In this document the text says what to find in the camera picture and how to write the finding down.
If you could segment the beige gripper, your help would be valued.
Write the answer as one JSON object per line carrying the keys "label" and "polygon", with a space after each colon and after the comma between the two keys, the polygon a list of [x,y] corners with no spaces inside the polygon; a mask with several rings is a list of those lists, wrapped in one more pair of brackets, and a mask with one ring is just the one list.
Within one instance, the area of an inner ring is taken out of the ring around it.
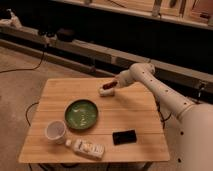
{"label": "beige gripper", "polygon": [[115,77],[115,79],[117,81],[117,87],[118,88],[127,87],[127,86],[129,86],[131,84],[130,72],[128,70],[120,72]]}

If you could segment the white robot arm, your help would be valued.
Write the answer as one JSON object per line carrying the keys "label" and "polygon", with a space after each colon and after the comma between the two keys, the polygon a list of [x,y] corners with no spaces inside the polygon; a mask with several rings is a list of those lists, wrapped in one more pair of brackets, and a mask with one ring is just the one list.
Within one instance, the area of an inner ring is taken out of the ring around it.
{"label": "white robot arm", "polygon": [[116,76],[118,87],[140,82],[181,124],[177,171],[213,171],[213,105],[196,104],[154,77],[150,63],[135,63]]}

